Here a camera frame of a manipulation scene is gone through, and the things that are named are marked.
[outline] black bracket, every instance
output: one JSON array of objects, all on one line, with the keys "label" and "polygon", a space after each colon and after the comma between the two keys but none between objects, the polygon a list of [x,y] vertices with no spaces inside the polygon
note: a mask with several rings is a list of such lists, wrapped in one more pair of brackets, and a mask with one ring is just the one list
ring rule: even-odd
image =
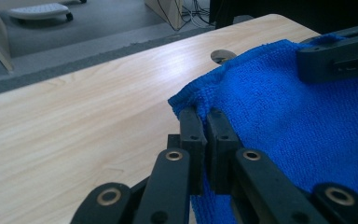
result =
[{"label": "black bracket", "polygon": [[296,53],[298,77],[303,82],[321,83],[358,77],[358,26],[332,35],[344,39],[301,49]]},{"label": "black bracket", "polygon": [[72,224],[187,223],[189,196],[211,189],[231,196],[238,223],[358,223],[358,194],[324,183],[298,189],[262,151],[244,147],[226,115],[212,109],[206,135],[194,108],[180,114],[181,133],[168,135],[151,175],[131,189],[107,183],[93,190]]}]

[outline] towel fold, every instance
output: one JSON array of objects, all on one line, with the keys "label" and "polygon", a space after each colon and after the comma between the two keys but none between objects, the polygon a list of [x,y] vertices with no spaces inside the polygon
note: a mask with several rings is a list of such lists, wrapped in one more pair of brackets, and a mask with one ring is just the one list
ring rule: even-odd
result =
[{"label": "towel fold", "polygon": [[[245,147],[263,150],[298,187],[335,182],[358,192],[358,77],[322,84],[298,79],[296,51],[310,44],[281,40],[251,49],[187,84],[169,104],[176,116],[195,106],[203,121],[225,112]],[[229,196],[204,181],[192,196],[198,223],[235,223]]]}]

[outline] electrical cable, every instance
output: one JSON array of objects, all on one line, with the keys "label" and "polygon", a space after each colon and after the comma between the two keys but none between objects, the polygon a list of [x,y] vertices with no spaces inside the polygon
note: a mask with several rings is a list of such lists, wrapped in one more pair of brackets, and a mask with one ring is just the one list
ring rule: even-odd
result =
[{"label": "electrical cable", "polygon": [[[157,1],[158,1],[159,8],[160,8],[161,11],[164,13],[165,18],[167,19],[168,24],[171,26],[171,28],[172,28],[174,31],[179,31],[179,30],[181,30],[181,29],[182,29],[186,24],[188,24],[189,22],[192,22],[193,25],[195,25],[195,26],[197,26],[197,27],[199,27],[199,28],[203,28],[203,29],[213,27],[212,24],[210,24],[210,23],[207,22],[204,18],[202,18],[203,16],[204,16],[204,17],[209,17],[209,15],[210,15],[209,8],[202,8],[202,7],[200,6],[198,0],[192,0],[192,6],[191,6],[190,9],[189,9],[188,7],[186,7],[186,0],[183,0],[183,1],[184,1],[184,5],[183,5],[182,7],[183,7],[183,9],[186,10],[186,12],[182,12],[182,11],[180,10],[180,8],[179,8],[178,3],[176,2],[176,0],[174,0],[174,2],[175,2],[175,4],[176,4],[176,8],[177,8],[177,10],[178,10],[178,12],[179,12],[179,15],[180,15],[182,21],[185,23],[185,24],[183,24],[183,25],[182,25],[180,28],[178,28],[178,29],[176,29],[176,28],[174,28],[174,27],[172,26],[171,21],[170,21],[170,19],[168,18],[168,15],[167,15],[166,12],[164,11],[164,9],[162,8],[161,3],[159,2],[159,0],[157,0]],[[185,19],[184,19],[184,17],[187,17],[187,16],[190,17],[189,20],[185,20]],[[201,25],[201,24],[199,24],[199,22],[195,20],[196,18],[198,18],[200,21],[206,23],[207,25]]]}]

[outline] metal pivot joint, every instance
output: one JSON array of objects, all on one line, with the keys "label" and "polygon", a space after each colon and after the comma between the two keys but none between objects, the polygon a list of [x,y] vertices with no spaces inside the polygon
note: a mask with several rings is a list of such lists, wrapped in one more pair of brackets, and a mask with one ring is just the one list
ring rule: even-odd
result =
[{"label": "metal pivot joint", "polygon": [[230,196],[238,223],[358,223],[355,191],[335,183],[316,185],[312,193],[297,188],[266,153],[242,145],[222,111],[210,111],[205,129],[193,107],[179,117],[180,133],[168,135],[168,149],[148,178],[131,189],[101,185],[71,223],[187,223],[189,196],[203,193],[204,173],[215,194]]}]

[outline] light wood grain surface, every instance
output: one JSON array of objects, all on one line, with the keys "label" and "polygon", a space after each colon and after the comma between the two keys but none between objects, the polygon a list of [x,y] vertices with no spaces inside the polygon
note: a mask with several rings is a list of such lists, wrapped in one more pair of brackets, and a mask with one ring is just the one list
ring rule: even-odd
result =
[{"label": "light wood grain surface", "polygon": [[69,223],[95,187],[150,175],[179,132],[167,100],[212,51],[315,35],[268,15],[0,94],[0,224]]}]

